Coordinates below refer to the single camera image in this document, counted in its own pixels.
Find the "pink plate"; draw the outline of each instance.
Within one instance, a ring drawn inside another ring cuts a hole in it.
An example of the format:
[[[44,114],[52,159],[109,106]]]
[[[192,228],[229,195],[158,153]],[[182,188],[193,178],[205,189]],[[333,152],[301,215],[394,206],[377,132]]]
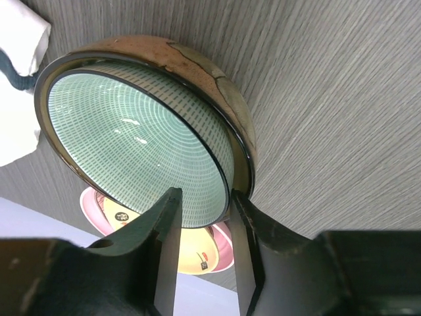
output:
[[[221,272],[229,269],[234,264],[234,253],[232,249],[231,232],[224,223],[212,225],[213,238],[219,250],[219,263],[212,271]]]
[[[102,235],[107,236],[114,232],[96,202],[95,190],[93,188],[84,190],[80,195],[80,208],[92,226]]]

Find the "bowl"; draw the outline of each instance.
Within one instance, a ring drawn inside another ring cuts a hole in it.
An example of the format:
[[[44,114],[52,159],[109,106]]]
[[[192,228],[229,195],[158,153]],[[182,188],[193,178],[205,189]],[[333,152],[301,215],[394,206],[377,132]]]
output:
[[[142,214],[181,188],[186,228],[226,212],[234,178],[226,127],[171,78],[121,62],[68,70],[52,83],[47,112],[60,145],[108,198]]]
[[[104,236],[139,216],[93,188],[82,192],[80,207],[86,219]],[[231,234],[224,223],[206,228],[182,228],[178,272],[203,275],[224,271],[233,264]]]
[[[146,150],[153,142],[133,132],[139,119],[117,117],[140,108],[133,103],[121,107],[112,93],[117,90],[120,99],[142,99],[143,110],[159,116],[148,135],[159,138],[161,146]],[[231,188],[247,196],[253,192],[257,154],[247,105],[216,65],[179,43],[119,36],[81,47],[46,67],[34,101],[41,129],[64,162],[90,186],[138,213],[148,209],[164,187],[178,186],[186,207],[183,227],[207,226],[227,218]],[[105,107],[110,102],[114,106]],[[132,128],[125,130],[122,142],[116,140],[121,130],[111,130],[121,119]],[[166,155],[168,149],[175,151]],[[178,163],[157,172],[161,157]]]

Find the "wooden surface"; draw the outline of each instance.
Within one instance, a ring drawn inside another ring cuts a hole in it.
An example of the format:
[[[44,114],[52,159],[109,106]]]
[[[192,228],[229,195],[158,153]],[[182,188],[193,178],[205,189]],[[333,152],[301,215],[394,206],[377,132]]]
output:
[[[212,59],[253,115],[253,201],[291,229],[421,228],[421,1],[24,2],[53,25],[45,62],[120,34]],[[86,185],[45,139],[0,180],[0,196],[94,232]],[[205,278],[235,288],[234,270]]]

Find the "white napkin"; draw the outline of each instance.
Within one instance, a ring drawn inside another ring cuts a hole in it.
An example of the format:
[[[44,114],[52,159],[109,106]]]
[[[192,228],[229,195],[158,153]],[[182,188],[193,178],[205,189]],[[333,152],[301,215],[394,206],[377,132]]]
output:
[[[50,31],[51,25],[19,0],[0,0],[0,49],[21,76],[37,72]],[[32,93],[14,89],[0,72],[0,166],[33,152],[39,132]]]

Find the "dark rim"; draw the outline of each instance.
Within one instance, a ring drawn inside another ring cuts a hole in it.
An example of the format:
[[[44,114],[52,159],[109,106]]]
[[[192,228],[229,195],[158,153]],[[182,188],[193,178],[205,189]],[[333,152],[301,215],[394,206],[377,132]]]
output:
[[[60,75],[58,75],[52,82],[51,82],[51,84],[49,85],[49,87],[48,87],[48,89],[47,89],[47,100],[46,100],[46,104],[45,105],[47,105],[47,102],[48,102],[48,100],[49,100],[49,95],[50,95],[50,92],[51,92],[51,88],[60,80],[60,79],[62,79],[62,78],[64,78],[64,77],[67,77],[67,76],[70,76],[70,75],[72,75],[72,74],[94,74],[94,75],[97,75],[97,76],[103,76],[103,77],[107,77],[107,78],[110,78],[110,79],[112,79],[112,80],[116,80],[116,81],[118,81],[118,82],[121,82],[121,83],[123,83],[123,84],[126,84],[126,85],[128,85],[128,86],[130,86],[130,87],[132,87],[133,89],[135,89],[135,90],[137,90],[137,91],[140,91],[141,93],[144,93],[145,95],[147,95],[148,97],[150,97],[151,99],[153,99],[153,100],[155,100],[157,103],[159,103],[159,104],[161,104],[165,109],[167,109],[167,110],[169,110],[175,117],[177,117],[179,120],[181,120],[188,128],[189,128],[189,130],[193,133],[193,135],[201,142],[201,144],[202,144],[202,146],[206,149],[206,151],[208,152],[208,154],[210,155],[210,157],[212,158],[212,160],[213,160],[213,162],[214,162],[214,164],[216,165],[216,168],[218,169],[218,172],[219,172],[219,174],[220,174],[220,176],[221,176],[221,179],[222,179],[222,183],[224,184],[224,191],[225,191],[225,196],[226,196],[226,199],[225,199],[225,204],[224,204],[224,208],[223,208],[223,210],[222,210],[222,212],[221,212],[221,214],[218,216],[218,218],[215,220],[215,221],[213,221],[213,222],[211,222],[210,224],[206,224],[205,226],[195,226],[194,228],[201,228],[201,227],[207,227],[207,226],[209,226],[209,225],[212,225],[212,224],[214,224],[214,223],[218,223],[223,217],[224,217],[224,215],[226,214],[226,212],[227,212],[227,210],[228,210],[228,204],[229,204],[229,202],[230,202],[230,189],[229,189],[229,186],[228,186],[228,181],[226,180],[226,175],[225,175],[225,172],[224,172],[224,170],[222,169],[222,167],[221,167],[221,165],[220,165],[220,163],[219,163],[219,161],[218,161],[218,159],[214,156],[214,153],[212,152],[212,150],[210,149],[210,147],[206,144],[206,142],[202,139],[202,137],[194,130],[194,128],[193,127],[191,127],[191,125],[188,123],[188,121],[186,121],[182,116],[180,116],[175,110],[173,110],[171,107],[169,107],[167,104],[165,104],[164,102],[162,102],[160,99],[158,99],[157,97],[155,97],[153,94],[151,94],[150,92],[148,92],[148,91],[146,91],[146,90],[144,90],[143,88],[141,88],[141,87],[139,87],[139,86],[137,86],[137,85],[135,85],[135,84],[133,84],[133,83],[131,83],[130,81],[127,81],[127,80],[125,80],[125,79],[121,79],[121,78],[119,78],[119,77],[116,77],[116,76],[114,76],[114,75],[112,75],[112,74],[107,74],[107,73],[104,73],[104,72],[101,72],[101,71],[98,71],[98,70],[89,70],[89,69],[72,69],[72,70],[67,70],[67,71],[64,71],[62,74],[60,74]],[[48,119],[49,119],[49,121],[51,122],[51,118],[50,118],[50,115],[49,115],[49,111],[47,111],[47,113],[48,113]],[[49,141],[49,143],[50,143],[50,145],[51,145],[51,147],[53,147],[54,149],[55,149],[55,151],[56,151],[56,153],[58,153],[59,154],[59,156],[61,157],[61,159],[63,160],[63,161],[65,161],[66,162],[66,164],[69,166],[69,162],[68,161],[66,161],[66,159],[61,155],[61,153],[60,153],[60,149],[59,148],[57,148],[57,144],[54,144],[54,142],[50,142],[50,137],[47,137],[47,139],[48,139],[48,141]],[[70,153],[66,150],[66,148],[64,147],[64,145],[62,144],[62,142],[60,141],[60,143],[61,143],[61,149],[62,150],[64,150],[64,151],[66,151],[69,155],[70,155]],[[116,202],[117,204],[119,204],[119,205],[121,205],[121,206],[123,206],[123,207],[126,207],[125,205],[123,205],[122,203],[120,203],[119,201],[117,201],[117,200],[115,200],[115,198],[113,198],[109,193],[107,193],[106,191],[104,191],[102,188],[100,188],[99,186],[98,186],[98,184],[96,183],[96,181],[94,181],[90,176],[88,176],[87,174],[86,174],[86,172],[85,171],[82,171],[84,174],[85,174],[85,176],[83,176],[82,177],[82,179],[83,180],[85,180],[85,182],[87,182],[89,185],[92,185],[93,184],[93,187],[95,188],[95,189],[98,189],[98,191],[100,191],[101,193],[103,193],[103,195],[104,196],[107,196],[108,198],[111,198],[114,202]]]
[[[130,63],[146,66],[153,70],[157,70],[168,77],[173,78],[175,81],[178,81],[183,86],[191,90],[197,97],[201,98],[202,101],[211,105],[211,107],[218,113],[218,115],[221,116],[221,118],[229,126],[230,131],[235,136],[244,154],[244,157],[248,166],[249,179],[250,179],[249,189],[246,192],[246,196],[251,197],[251,195],[253,194],[253,190],[255,188],[255,162],[253,161],[253,158],[249,155],[249,152],[251,150],[247,147],[247,144],[243,141],[241,132],[236,129],[231,119],[227,115],[225,115],[225,112],[219,107],[216,101],[214,101],[211,97],[209,97],[202,89],[200,89],[199,87],[197,87],[195,84],[191,83],[190,81],[186,80],[185,78],[165,70],[163,66],[157,66],[152,63],[148,63],[147,61],[144,61],[143,59],[139,57],[132,57],[130,55],[125,55],[121,53],[104,52],[104,51],[96,51],[96,50],[91,50],[91,51],[87,50],[87,51],[81,51],[81,52],[76,52],[76,53],[70,53],[70,54],[67,54],[66,56],[56,59],[51,64],[49,64],[40,74],[37,81],[37,85],[43,84],[43,82],[50,75],[51,71],[57,68],[58,66],[60,66],[61,64],[69,62],[69,61],[77,61],[78,59],[90,59],[90,61],[80,60],[79,66],[87,65],[90,63],[95,63],[97,61],[103,61],[103,60],[128,61]],[[35,97],[36,99],[39,98],[39,89],[35,90]]]

